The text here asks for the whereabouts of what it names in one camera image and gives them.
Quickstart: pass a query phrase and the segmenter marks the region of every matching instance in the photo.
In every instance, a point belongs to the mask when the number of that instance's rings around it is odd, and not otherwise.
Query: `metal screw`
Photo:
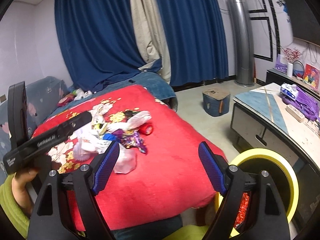
[[[237,171],[237,170],[238,170],[238,167],[237,167],[237,166],[235,166],[235,165],[230,165],[230,166],[229,166],[229,170],[231,170],[231,171],[235,172],[235,171]]]
[[[53,177],[53,176],[55,176],[56,174],[57,174],[57,171],[55,171],[55,170],[52,170],[52,171],[49,172],[49,176],[50,176],[50,177]]]
[[[267,172],[267,171],[261,171],[261,175],[262,175],[263,177],[268,177],[268,176],[269,176],[269,172]]]
[[[89,169],[89,165],[88,164],[83,164],[81,167],[80,167],[80,170],[81,171],[87,171]]]

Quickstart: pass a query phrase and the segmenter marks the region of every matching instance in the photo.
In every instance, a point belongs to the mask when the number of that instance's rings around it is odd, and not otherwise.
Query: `silver cylinder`
[[[253,86],[253,36],[249,10],[245,0],[227,0],[235,47],[236,83]]]

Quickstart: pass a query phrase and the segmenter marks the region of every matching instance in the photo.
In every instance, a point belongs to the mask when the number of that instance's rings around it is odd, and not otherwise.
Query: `person's leg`
[[[116,240],[162,240],[182,228],[180,215],[131,228],[114,230]]]

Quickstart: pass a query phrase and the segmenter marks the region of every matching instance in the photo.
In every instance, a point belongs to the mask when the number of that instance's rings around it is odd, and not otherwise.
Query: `blue curtain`
[[[102,90],[146,64],[136,44],[130,0],[55,0],[55,21],[70,76],[83,90]]]
[[[217,0],[157,0],[171,59],[170,85],[228,76]]]

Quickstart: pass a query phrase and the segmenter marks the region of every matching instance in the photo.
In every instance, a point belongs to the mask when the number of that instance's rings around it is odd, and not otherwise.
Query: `blue gripper pad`
[[[117,142],[115,142],[113,145],[110,145],[105,151],[104,154],[106,156],[102,161],[100,167],[96,171],[93,179],[92,191],[95,193],[95,195],[98,195],[98,193],[104,190],[104,188],[106,187],[111,172],[118,160],[119,152],[120,147],[119,143]]]
[[[227,189],[224,186],[223,174],[212,157],[213,152],[210,150],[206,142],[199,144],[198,153],[214,190],[218,191],[221,195],[225,195]]]

